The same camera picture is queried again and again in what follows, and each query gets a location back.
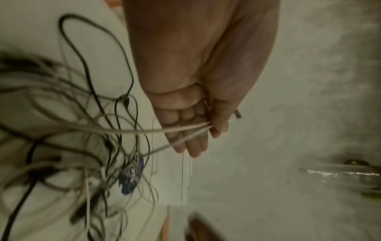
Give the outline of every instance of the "concrete floor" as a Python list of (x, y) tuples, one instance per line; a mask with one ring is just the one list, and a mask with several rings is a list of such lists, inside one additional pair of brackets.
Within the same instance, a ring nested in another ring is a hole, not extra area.
[(270, 61), (243, 120), (195, 160), (189, 205), (230, 241), (379, 240), (381, 202), (317, 186), (313, 162), (381, 164), (381, 1), (282, 1)]

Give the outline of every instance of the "blue object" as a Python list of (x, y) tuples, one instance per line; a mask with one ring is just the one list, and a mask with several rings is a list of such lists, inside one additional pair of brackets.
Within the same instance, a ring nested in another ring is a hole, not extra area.
[(143, 166), (144, 160), (140, 157), (137, 163), (137, 168), (140, 172), (134, 166), (130, 166), (119, 174), (119, 187), (122, 186), (122, 194), (128, 195), (134, 191), (140, 181), (139, 174), (143, 172)]

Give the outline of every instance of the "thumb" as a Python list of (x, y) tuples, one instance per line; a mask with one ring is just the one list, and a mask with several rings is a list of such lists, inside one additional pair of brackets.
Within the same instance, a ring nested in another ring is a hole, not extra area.
[(211, 129), (211, 134), (226, 133), (229, 130), (229, 119), (234, 114), (235, 110), (238, 108), (242, 99), (235, 100), (219, 100), (213, 99), (212, 109), (210, 112), (210, 121), (213, 125)]

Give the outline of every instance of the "human hand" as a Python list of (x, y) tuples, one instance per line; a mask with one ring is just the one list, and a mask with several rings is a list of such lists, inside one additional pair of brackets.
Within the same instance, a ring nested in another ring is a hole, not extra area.
[[(260, 76), (275, 39), (279, 0), (124, 0), (140, 85), (162, 127), (228, 120)], [(170, 143), (193, 131), (168, 133)], [(208, 134), (174, 147), (198, 157)]]
[(200, 218), (189, 220), (188, 229), (185, 232), (185, 241), (223, 241), (205, 221)]

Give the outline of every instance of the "cable pile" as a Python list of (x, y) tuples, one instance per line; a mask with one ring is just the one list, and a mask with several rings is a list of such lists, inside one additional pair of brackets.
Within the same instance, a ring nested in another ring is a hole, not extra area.
[[(89, 27), (96, 28), (108, 35), (118, 45), (131, 75), (131, 85), (128, 87), (125, 94), (114, 98), (96, 93), (88, 63), (65, 31), (64, 23), (66, 21), (82, 22)], [(61, 16), (58, 21), (58, 28), (65, 42), (81, 61), (84, 73), (66, 63), (66, 57), (62, 48), (63, 63), (23, 51), (11, 43), (0, 40), (0, 44), (6, 45), (8, 48), (12, 49), (12, 52), (2, 53), (3, 57), (0, 58), (0, 84), (3, 84), (1, 80), (4, 79), (4, 76), (9, 77), (10, 75), (16, 75), (34, 81), (33, 84), (2, 86), (0, 88), (0, 95), (22, 93), (22, 95), (30, 102), (34, 110), (59, 125), (58, 130), (51, 130), (49, 134), (36, 138), (0, 123), (1, 131), (8, 133), (15, 138), (26, 140), (32, 144), (27, 153), (24, 167), (11, 173), (0, 183), (0, 209), (8, 215), (8, 222), (3, 231), (1, 241), (9, 240), (14, 222), (16, 221), (22, 206), (27, 201), (28, 196), (32, 193), (37, 184), (41, 184), (49, 190), (63, 193), (63, 197), (69, 193), (75, 194), (75, 200), (70, 208), (72, 209), (73, 207), (76, 207), (76, 209), (71, 215), (70, 222), (76, 224), (79, 220), (84, 219), (84, 231), (87, 234), (88, 240), (95, 240), (93, 236), (97, 235), (99, 240), (104, 241), (106, 239), (104, 219), (113, 218), (120, 214), (121, 224), (116, 238), (116, 240), (119, 240), (119, 238), (122, 237), (123, 232), (126, 230), (128, 216), (124, 208), (108, 206), (107, 199), (109, 190), (119, 180), (120, 175), (125, 173), (126, 170), (131, 169), (137, 172), (138, 180), (142, 178), (147, 183), (152, 197), (152, 209), (145, 224), (139, 231), (137, 238), (139, 239), (152, 216), (156, 201), (159, 198), (157, 191), (155, 196), (153, 192), (154, 187), (142, 173), (142, 170), (146, 167), (149, 161), (150, 155), (195, 138), (199, 134), (207, 131), (211, 127), (210, 123), (169, 129), (144, 130), (138, 123), (137, 100), (131, 95), (131, 90), (135, 81), (134, 76), (132, 75), (126, 52), (115, 35), (103, 26), (76, 14), (65, 14)], [(67, 78), (63, 77), (61, 74), (62, 70), (67, 72)], [(83, 79), (86, 82), (88, 89), (75, 84), (72, 79), (73, 75)], [(67, 109), (72, 111), (77, 120), (67, 120), (58, 116), (52, 110), (40, 103), (38, 100), (39, 98), (37, 98), (38, 96), (48, 96), (49, 98), (59, 100), (63, 106), (66, 106)], [(136, 106), (135, 116), (129, 111), (131, 99), (134, 100)], [(89, 113), (89, 105), (91, 101), (94, 101), (97, 106), (97, 115)], [(117, 109), (120, 104), (123, 105), (128, 117), (118, 114)], [(107, 113), (106, 108), (109, 105), (114, 106), (113, 113)], [(112, 123), (113, 119), (115, 119), (117, 123), (116, 126)], [(100, 120), (105, 120), (107, 126), (103, 126)], [(120, 121), (129, 124), (131, 129), (122, 129)], [(178, 132), (189, 129), (197, 129), (197, 131), (192, 135), (185, 137), (183, 140), (156, 148), (155, 150), (150, 149), (147, 134)], [(49, 139), (53, 137), (71, 133), (84, 133), (87, 136), (83, 149), (58, 145), (49, 141)], [(123, 134), (135, 136), (135, 143), (130, 152), (127, 151), (127, 148), (122, 144)], [(145, 136), (148, 145), (147, 153), (141, 153), (139, 135)], [(104, 156), (94, 154), (92, 152), (93, 150), (88, 148), (91, 140), (96, 140), (98, 143), (102, 144)], [(40, 146), (46, 146), (63, 152), (80, 154), (83, 157), (83, 161), (80, 162), (76, 160), (76, 162), (69, 162), (64, 160), (60, 154), (54, 155), (47, 160), (39, 160), (34, 156), (36, 149)], [(143, 165), (140, 164), (142, 158), (146, 158)], [(49, 177), (61, 172), (75, 172), (79, 174), (81, 178), (67, 187), (57, 186), (48, 181)], [(18, 201), (17, 206), (13, 210), (10, 210), (6, 207), (2, 194), (8, 187), (15, 185), (20, 177), (26, 177), (26, 181), (23, 181), (22, 184), (28, 185), (29, 187)], [(90, 179), (98, 180), (99, 184), (97, 186), (91, 185)], [(86, 200), (83, 203), (80, 203), (79, 201), (84, 195), (86, 196)], [(103, 209), (100, 209), (100, 200), (103, 200)]]

